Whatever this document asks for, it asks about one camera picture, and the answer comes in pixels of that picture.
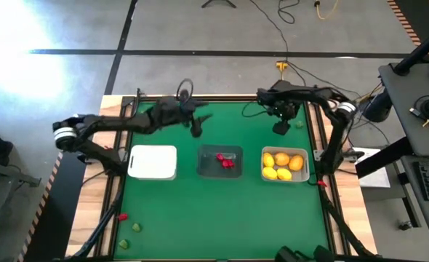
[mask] fruit bowl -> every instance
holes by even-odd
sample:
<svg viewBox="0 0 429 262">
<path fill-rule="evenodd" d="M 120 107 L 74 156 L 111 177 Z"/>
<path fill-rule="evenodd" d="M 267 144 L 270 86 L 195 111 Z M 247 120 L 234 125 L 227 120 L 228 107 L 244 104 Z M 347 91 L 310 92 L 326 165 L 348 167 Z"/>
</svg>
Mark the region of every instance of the fruit bowl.
<svg viewBox="0 0 429 262">
<path fill-rule="evenodd" d="M 292 156 L 301 156 L 303 158 L 303 167 L 298 171 L 293 171 L 289 168 L 287 164 L 285 165 L 277 165 L 276 163 L 273 166 L 274 170 L 278 170 L 280 168 L 284 168 L 292 174 L 291 180 L 280 180 L 280 179 L 269 179 L 266 178 L 262 171 L 265 165 L 263 164 L 263 156 L 265 153 L 269 153 L 272 156 L 275 156 L 277 153 L 285 153 L 289 157 Z M 261 163 L 260 163 L 260 175 L 264 181 L 268 182 L 279 182 L 279 183 L 299 183 L 299 182 L 306 182 L 308 179 L 310 179 L 310 168 L 308 164 L 308 153 L 305 149 L 301 148 L 282 148 L 282 147 L 273 147 L 273 146 L 266 146 L 263 148 L 261 152 Z"/>
</svg>

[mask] green table surface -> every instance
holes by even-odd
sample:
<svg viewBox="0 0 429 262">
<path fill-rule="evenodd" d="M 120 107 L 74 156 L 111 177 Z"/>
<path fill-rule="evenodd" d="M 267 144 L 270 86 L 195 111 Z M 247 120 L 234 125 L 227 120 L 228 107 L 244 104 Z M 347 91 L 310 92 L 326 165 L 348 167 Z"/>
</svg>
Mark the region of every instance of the green table surface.
<svg viewBox="0 0 429 262">
<path fill-rule="evenodd" d="M 141 105 L 140 110 L 150 106 Z M 119 224 L 115 259 L 247 259 L 274 258 L 286 245 L 312 255 L 317 245 L 328 247 L 318 189 L 307 183 L 273 183 L 261 178 L 265 146 L 303 148 L 311 158 L 303 108 L 284 136 L 272 132 L 276 117 L 241 115 L 245 103 L 210 103 L 197 110 L 213 113 L 200 138 L 181 125 L 152 135 L 132 137 L 132 145 L 172 145 L 177 149 L 174 180 L 138 180 L 127 176 L 121 212 L 129 219 Z M 246 114 L 261 111 L 251 104 Z M 295 122 L 304 127 L 297 129 Z M 239 179 L 216 180 L 196 172 L 203 144 L 240 146 L 244 153 Z M 315 181 L 313 161 L 311 180 Z M 132 230 L 139 223 L 142 231 Z"/>
</svg>

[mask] yellow lemon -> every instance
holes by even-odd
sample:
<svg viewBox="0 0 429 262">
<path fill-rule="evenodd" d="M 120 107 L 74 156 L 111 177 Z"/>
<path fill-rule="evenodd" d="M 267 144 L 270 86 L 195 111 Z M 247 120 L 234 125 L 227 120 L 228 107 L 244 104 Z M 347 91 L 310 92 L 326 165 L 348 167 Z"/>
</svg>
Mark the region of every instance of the yellow lemon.
<svg viewBox="0 0 429 262">
<path fill-rule="evenodd" d="M 290 159 L 289 169 L 292 171 L 301 170 L 303 167 L 303 157 L 300 155 L 295 155 Z"/>
<path fill-rule="evenodd" d="M 289 163 L 289 155 L 286 153 L 277 153 L 274 156 L 274 162 L 277 165 L 287 165 Z"/>
<path fill-rule="evenodd" d="M 285 168 L 279 168 L 277 173 L 278 178 L 281 180 L 292 180 L 292 173 Z"/>
<path fill-rule="evenodd" d="M 274 167 L 274 158 L 269 153 L 263 154 L 263 164 L 265 167 Z"/>
<path fill-rule="evenodd" d="M 267 179 L 277 179 L 278 173 L 272 167 L 263 168 L 263 176 Z"/>
</svg>

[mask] tripod leg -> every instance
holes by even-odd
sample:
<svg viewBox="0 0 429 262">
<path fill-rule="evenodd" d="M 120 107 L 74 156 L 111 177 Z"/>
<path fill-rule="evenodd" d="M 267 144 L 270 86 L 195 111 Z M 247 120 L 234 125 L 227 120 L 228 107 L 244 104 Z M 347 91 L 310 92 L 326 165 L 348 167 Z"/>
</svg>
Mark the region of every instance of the tripod leg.
<svg viewBox="0 0 429 262">
<path fill-rule="evenodd" d="M 201 6 L 201 8 L 205 8 L 205 7 L 207 7 L 207 5 L 209 5 L 209 3 L 211 3 L 211 2 L 213 2 L 213 0 L 208 0 L 205 4 L 203 4 L 203 5 Z"/>
<path fill-rule="evenodd" d="M 227 3 L 232 7 L 232 8 L 237 8 L 235 4 L 233 4 L 231 1 L 226 0 Z"/>
</svg>

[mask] red small object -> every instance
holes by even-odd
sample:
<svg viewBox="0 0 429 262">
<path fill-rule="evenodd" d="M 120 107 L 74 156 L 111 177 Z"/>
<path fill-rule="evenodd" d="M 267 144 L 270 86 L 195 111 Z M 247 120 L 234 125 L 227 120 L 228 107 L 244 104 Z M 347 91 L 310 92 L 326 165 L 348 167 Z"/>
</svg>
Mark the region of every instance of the red small object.
<svg viewBox="0 0 429 262">
<path fill-rule="evenodd" d="M 328 185 L 326 185 L 326 183 L 325 182 L 323 182 L 322 180 L 318 180 L 318 185 L 320 185 L 320 186 L 324 186 L 324 187 L 327 187 Z"/>
<path fill-rule="evenodd" d="M 125 221 L 125 220 L 127 220 L 128 217 L 129 216 L 126 213 L 122 213 L 122 214 L 118 215 L 118 221 L 119 222 Z"/>
<path fill-rule="evenodd" d="M 224 160 L 224 156 L 222 154 L 217 154 L 216 158 L 220 161 Z"/>
<path fill-rule="evenodd" d="M 229 165 L 229 160 L 224 159 L 224 160 L 221 162 L 221 165 L 222 165 L 222 167 L 224 167 L 224 168 L 229 168 L 229 167 L 230 167 L 230 165 Z"/>
</svg>

